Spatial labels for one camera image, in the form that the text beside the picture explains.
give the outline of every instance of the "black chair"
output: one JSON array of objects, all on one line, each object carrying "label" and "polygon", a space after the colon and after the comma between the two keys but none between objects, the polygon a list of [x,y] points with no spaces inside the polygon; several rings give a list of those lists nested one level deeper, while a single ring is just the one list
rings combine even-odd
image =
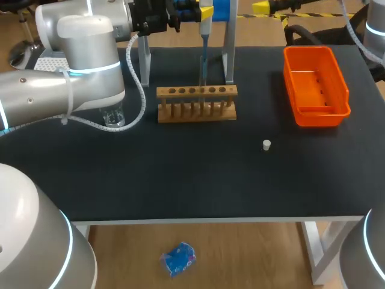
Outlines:
[{"label": "black chair", "polygon": [[[358,11],[351,19],[350,24],[356,33],[357,37],[363,42],[363,35],[365,33],[365,23],[368,17],[368,7],[364,6]],[[301,36],[298,39],[294,39],[294,34]],[[304,27],[299,25],[287,26],[285,28],[286,43],[290,45],[354,45],[354,41],[351,38],[347,27],[333,28],[327,30],[321,30],[315,33],[311,33]],[[361,52],[363,58],[368,65],[369,70],[373,76],[375,82],[385,80],[385,69],[382,65],[374,63],[368,60]]]},{"label": "black chair", "polygon": [[34,16],[34,11],[30,9],[30,5],[36,0],[0,0],[0,10],[2,12],[10,12],[19,15],[19,22],[23,27],[25,40],[15,45],[8,56],[8,62],[16,69],[25,69],[32,53],[41,46],[39,40],[32,37],[27,21],[23,14],[23,10],[29,11]]}]

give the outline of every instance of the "floor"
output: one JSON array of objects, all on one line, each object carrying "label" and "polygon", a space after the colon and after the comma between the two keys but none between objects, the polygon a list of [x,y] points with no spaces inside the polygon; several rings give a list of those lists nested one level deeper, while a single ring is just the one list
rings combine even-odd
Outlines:
[{"label": "floor", "polygon": [[[252,2],[239,0],[239,14],[252,14]],[[361,7],[360,0],[346,2],[351,13]],[[298,12],[340,13],[340,9],[337,0],[326,0],[305,5]],[[317,31],[343,26],[344,22],[340,17],[323,17],[290,18],[289,23]],[[14,16],[0,16],[0,27],[0,72],[5,72],[11,70],[6,61],[8,51],[23,34]],[[183,23],[181,31],[152,35],[150,45],[201,45],[196,23]],[[224,25],[215,23],[210,45],[222,45],[223,34]],[[285,37],[278,20],[240,19],[236,42],[238,46],[285,45]],[[318,225],[322,231],[327,223]],[[195,248],[197,262],[170,279],[159,257],[181,241]],[[296,223],[95,226],[90,243],[99,265],[97,289],[315,288],[302,231]],[[342,287],[336,276],[324,288]]]}]

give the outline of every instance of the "blue packet on floor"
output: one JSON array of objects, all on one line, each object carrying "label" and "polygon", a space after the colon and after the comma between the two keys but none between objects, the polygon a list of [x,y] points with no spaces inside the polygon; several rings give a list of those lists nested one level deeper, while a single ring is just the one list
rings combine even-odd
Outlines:
[{"label": "blue packet on floor", "polygon": [[171,277],[174,277],[186,270],[196,261],[193,247],[185,242],[181,242],[175,249],[167,254],[162,254],[161,261]]}]

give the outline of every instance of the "orange basket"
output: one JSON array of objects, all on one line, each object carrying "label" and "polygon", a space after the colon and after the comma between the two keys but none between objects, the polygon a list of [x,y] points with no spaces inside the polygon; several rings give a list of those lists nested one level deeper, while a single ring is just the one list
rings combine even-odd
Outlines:
[{"label": "orange basket", "polygon": [[338,126],[349,116],[349,90],[327,46],[289,46],[283,74],[299,126]]}]

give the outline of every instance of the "black table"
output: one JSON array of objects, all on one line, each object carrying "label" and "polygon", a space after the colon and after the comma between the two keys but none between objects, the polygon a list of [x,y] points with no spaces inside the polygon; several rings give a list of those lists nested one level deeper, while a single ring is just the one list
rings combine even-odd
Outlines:
[{"label": "black table", "polygon": [[[357,48],[333,47],[351,115],[338,128],[299,128],[282,50],[236,49],[237,121],[157,124],[156,87],[196,85],[202,50],[153,48],[137,126],[113,134],[40,122],[0,138],[0,163],[26,173],[72,221],[362,216],[385,201],[383,98]],[[223,84],[220,50],[210,52],[208,84]],[[140,98],[120,54],[129,122]],[[132,59],[138,68],[136,51]],[[78,115],[103,123],[97,110]]]}]

